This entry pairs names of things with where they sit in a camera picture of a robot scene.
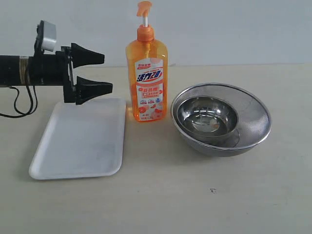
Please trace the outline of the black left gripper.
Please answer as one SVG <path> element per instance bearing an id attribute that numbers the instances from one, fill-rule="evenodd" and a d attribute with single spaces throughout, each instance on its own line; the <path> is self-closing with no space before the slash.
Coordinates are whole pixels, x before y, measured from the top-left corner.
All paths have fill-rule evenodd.
<path id="1" fill-rule="evenodd" d="M 113 84 L 88 80 L 77 76 L 74 88 L 73 68 L 85 65 L 104 64 L 105 55 L 71 43 L 71 47 L 62 46 L 54 54 L 44 54 L 44 50 L 35 48 L 34 55 L 28 60 L 28 75 L 32 86 L 61 86 L 65 103 L 83 103 L 99 96 L 110 94 Z"/>

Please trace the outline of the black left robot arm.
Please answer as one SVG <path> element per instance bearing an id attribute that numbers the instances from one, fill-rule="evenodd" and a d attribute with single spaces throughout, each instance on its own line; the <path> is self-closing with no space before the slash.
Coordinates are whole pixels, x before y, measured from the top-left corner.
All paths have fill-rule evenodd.
<path id="1" fill-rule="evenodd" d="M 61 86 L 65 103 L 81 105 L 93 98 L 110 94 L 113 84 L 77 77 L 73 69 L 105 62 L 105 56 L 72 43 L 54 54 L 37 50 L 32 57 L 0 57 L 0 85 Z"/>

